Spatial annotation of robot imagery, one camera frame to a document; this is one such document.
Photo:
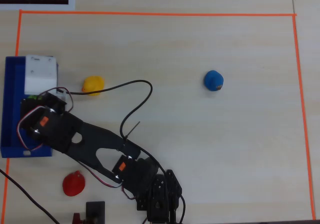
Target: wooden table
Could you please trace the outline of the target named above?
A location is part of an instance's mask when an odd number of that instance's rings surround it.
[[[295,2],[299,40],[305,22],[298,10],[306,1]],[[292,0],[77,0],[76,6],[78,11],[293,13]],[[18,13],[0,15],[3,75],[5,56],[15,54]],[[305,49],[300,46],[306,85],[309,77],[317,80],[312,59],[309,72],[305,71],[308,45],[305,40]],[[103,76],[107,87],[135,79],[152,82],[150,100],[128,120],[124,131],[141,121],[130,139],[176,173],[187,202],[184,223],[312,218],[291,16],[25,13],[18,54],[55,56],[59,85],[70,90],[80,90],[90,75]],[[222,90],[214,93],[202,85],[204,74],[212,69],[224,77]],[[310,101],[317,93],[314,82],[305,96],[307,118],[318,113]],[[72,112],[118,134],[123,117],[147,93],[148,86],[139,83],[98,97],[75,96]],[[313,113],[308,112],[311,106]],[[316,119],[308,124],[316,161]],[[120,154],[99,150],[97,156],[112,168]],[[5,169],[6,160],[0,159],[0,165]],[[312,168],[317,169],[317,162]],[[78,196],[67,197],[62,180],[76,170],[85,175],[86,187]],[[52,158],[11,159],[9,173],[61,223],[71,223],[73,213],[84,212],[87,201],[106,202],[107,223],[138,224],[146,215],[119,190],[101,185],[58,152]],[[27,224],[51,223],[11,183],[5,206],[3,223],[22,219]]]

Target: red component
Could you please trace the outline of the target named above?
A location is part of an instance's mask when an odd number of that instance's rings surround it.
[[[80,219],[80,213],[73,213],[72,224],[82,224],[82,223],[84,222]]]
[[[85,188],[86,180],[79,170],[70,173],[63,179],[62,188],[64,194],[74,197],[81,193]]]

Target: orange tape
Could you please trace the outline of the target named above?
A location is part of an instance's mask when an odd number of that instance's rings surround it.
[[[316,211],[315,211],[314,188],[313,188],[312,171],[311,171],[311,160],[310,160],[310,149],[309,149],[307,118],[306,118],[306,109],[305,109],[304,89],[303,89],[303,85],[302,85],[302,76],[301,76],[301,66],[300,66],[300,56],[299,56],[299,45],[298,45],[296,17],[294,15],[292,16],[292,24],[293,24],[293,34],[294,34],[296,66],[297,66],[298,78],[299,78],[299,89],[300,89],[300,99],[301,99],[301,109],[302,109],[302,119],[303,119],[303,129],[304,129],[306,165],[307,165],[307,169],[308,169],[308,181],[309,181],[309,195],[310,195],[311,214],[312,214],[312,219],[315,220],[316,219]]]
[[[9,175],[9,166],[10,166],[10,158],[7,158],[6,159],[6,167],[5,167],[5,173],[7,175]],[[1,224],[5,224],[7,192],[8,192],[8,178],[5,178],[4,179],[3,201],[2,201]]]
[[[19,53],[19,43],[20,43],[20,32],[21,32],[21,19],[22,19],[22,10],[19,10],[18,26],[16,31],[16,42],[15,42],[15,56],[18,56]],[[9,175],[10,168],[10,158],[6,159],[5,173]],[[6,215],[6,205],[7,205],[7,193],[8,193],[8,178],[4,179],[4,190],[3,190],[3,201],[2,201],[2,213],[1,213],[1,224],[5,224],[5,215]]]
[[[15,56],[18,56],[19,53],[19,44],[20,44],[20,32],[21,32],[21,19],[22,19],[22,10],[19,10],[19,19],[18,19],[18,28],[16,32],[16,42],[15,42]]]
[[[173,17],[292,17],[295,13],[158,13],[123,11],[50,11],[22,10],[24,14],[87,14],[87,15],[128,15],[128,16],[173,16]]]

